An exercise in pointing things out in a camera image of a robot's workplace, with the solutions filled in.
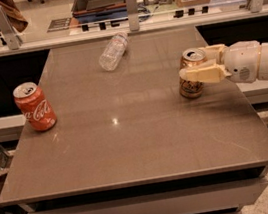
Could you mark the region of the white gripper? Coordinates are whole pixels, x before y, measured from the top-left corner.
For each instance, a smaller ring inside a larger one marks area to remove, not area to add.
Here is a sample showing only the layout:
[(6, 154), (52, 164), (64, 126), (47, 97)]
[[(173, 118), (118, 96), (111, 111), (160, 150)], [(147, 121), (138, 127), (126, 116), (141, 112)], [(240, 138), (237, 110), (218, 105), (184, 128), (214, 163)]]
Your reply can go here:
[(241, 41), (226, 47), (215, 44), (200, 48), (206, 61), (179, 71), (183, 80), (202, 83), (218, 83), (225, 78), (234, 83), (250, 83), (257, 79), (261, 45), (259, 42)]

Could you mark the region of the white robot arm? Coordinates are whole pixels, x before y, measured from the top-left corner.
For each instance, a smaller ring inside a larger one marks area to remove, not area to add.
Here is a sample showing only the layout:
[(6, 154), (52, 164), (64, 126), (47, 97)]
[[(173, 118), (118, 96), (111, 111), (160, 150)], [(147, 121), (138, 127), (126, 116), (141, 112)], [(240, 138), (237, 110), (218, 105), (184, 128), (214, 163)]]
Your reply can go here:
[(218, 83), (225, 78), (234, 83), (268, 81), (268, 42), (235, 42), (185, 50), (179, 75), (182, 80)]

